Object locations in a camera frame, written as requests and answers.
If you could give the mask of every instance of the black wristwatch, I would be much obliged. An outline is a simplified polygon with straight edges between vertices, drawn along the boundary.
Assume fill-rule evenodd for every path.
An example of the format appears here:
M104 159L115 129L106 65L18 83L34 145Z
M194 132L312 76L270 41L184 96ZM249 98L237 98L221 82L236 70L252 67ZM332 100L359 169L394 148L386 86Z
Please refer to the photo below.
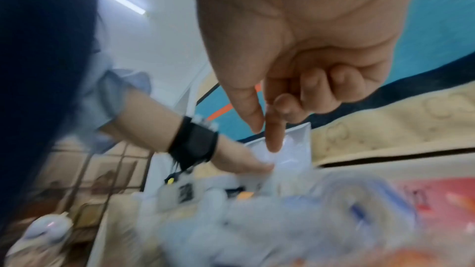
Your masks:
M218 135L217 132L195 124L190 117L184 116L168 153L178 163L180 169L185 171L211 160L218 144Z

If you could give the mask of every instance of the light blue sleeve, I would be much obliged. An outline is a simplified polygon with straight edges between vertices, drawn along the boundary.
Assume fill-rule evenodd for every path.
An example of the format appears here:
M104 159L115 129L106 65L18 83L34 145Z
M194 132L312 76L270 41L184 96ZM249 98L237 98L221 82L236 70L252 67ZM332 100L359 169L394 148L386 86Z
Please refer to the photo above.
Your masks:
M134 87L150 95L150 77L145 72L113 69L110 56L94 45L88 72L78 97L65 120L61 136L73 134L94 153L104 153L116 142L98 132L124 109L126 91Z

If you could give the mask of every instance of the fluorescent tube light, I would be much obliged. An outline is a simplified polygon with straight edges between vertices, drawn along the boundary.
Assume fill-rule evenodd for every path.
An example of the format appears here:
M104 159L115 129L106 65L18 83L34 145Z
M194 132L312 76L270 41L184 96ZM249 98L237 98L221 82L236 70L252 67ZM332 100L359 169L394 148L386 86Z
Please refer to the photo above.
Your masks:
M140 7L136 6L135 4L131 3L128 0L115 0L115 1L117 1L121 5L124 5L124 6L128 7L129 9L131 9L132 11L134 11L134 12L140 14L140 15L143 15L143 14L146 13L146 11L143 8L140 8Z

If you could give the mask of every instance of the palm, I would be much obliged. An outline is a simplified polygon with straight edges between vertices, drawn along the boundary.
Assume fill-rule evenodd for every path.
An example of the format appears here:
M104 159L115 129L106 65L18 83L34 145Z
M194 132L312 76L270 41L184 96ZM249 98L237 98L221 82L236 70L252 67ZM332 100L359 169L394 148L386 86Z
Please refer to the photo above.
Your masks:
M280 149L285 123L360 100L385 80L409 0L198 0L217 78L257 132Z

